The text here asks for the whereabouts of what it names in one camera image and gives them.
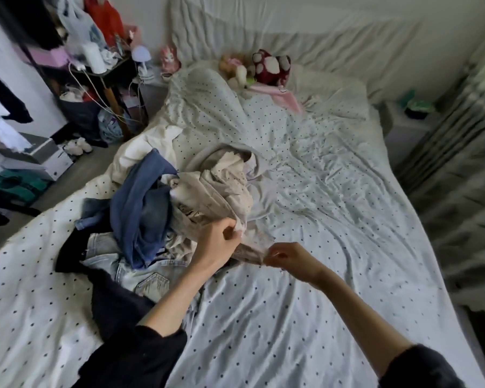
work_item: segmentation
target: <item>polka dot bedsheet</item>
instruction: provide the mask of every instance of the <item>polka dot bedsheet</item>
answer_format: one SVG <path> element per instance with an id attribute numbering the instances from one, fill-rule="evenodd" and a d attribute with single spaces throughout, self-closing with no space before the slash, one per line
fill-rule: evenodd
<path id="1" fill-rule="evenodd" d="M 91 284 L 53 270 L 82 200 L 111 197 L 112 178 L 122 180 L 152 147 L 180 169 L 219 142 L 247 144 L 270 162 L 277 202 L 260 221 L 276 241 L 304 245 L 401 333 L 442 352 L 468 386 L 485 387 L 429 241 L 389 168 L 379 123 L 335 116 L 320 100 L 291 115 L 269 97 L 235 94 L 214 71 L 180 71 L 151 126 L 104 175 L 0 249 L 0 387 L 69 387 L 101 344 Z M 206 283 L 167 386 L 375 384 L 322 293 L 277 269 L 242 264 Z"/>

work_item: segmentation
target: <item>nightstand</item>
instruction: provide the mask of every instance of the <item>nightstand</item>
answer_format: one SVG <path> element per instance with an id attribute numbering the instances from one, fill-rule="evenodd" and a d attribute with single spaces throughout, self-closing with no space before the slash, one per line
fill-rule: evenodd
<path id="1" fill-rule="evenodd" d="M 168 84 L 160 79 L 139 85 L 149 122 L 160 110 L 167 98 Z"/>
<path id="2" fill-rule="evenodd" d="M 430 114 L 424 120 L 414 120 L 404 114 L 395 102 L 385 102 L 379 108 L 381 126 L 390 167 L 394 169 L 424 139 L 440 116 Z"/>

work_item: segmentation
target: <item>lampshade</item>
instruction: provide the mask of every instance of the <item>lampshade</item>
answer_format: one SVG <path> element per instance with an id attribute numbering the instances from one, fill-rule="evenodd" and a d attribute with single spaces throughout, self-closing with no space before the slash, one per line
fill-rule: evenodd
<path id="1" fill-rule="evenodd" d="M 145 46 L 136 46 L 131 51 L 131 58 L 137 63 L 146 63 L 147 61 L 151 61 L 151 54 Z"/>

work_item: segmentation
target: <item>black shirt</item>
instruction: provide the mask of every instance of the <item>black shirt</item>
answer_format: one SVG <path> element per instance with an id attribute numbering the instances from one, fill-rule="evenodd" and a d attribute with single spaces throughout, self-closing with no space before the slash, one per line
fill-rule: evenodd
<path id="1" fill-rule="evenodd" d="M 186 343 L 183 330 L 165 338 L 141 325 L 117 332 L 81 366 L 74 388 L 163 388 Z M 440 353 L 415 345 L 390 363 L 379 387 L 465 386 Z"/>

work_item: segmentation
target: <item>pink doll figurine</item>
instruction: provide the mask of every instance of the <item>pink doll figurine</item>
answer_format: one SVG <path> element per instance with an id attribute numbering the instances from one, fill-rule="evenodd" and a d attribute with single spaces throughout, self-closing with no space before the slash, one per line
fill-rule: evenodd
<path id="1" fill-rule="evenodd" d="M 162 73 L 173 74 L 180 68 L 176 49 L 165 46 L 160 51 L 162 60 Z"/>

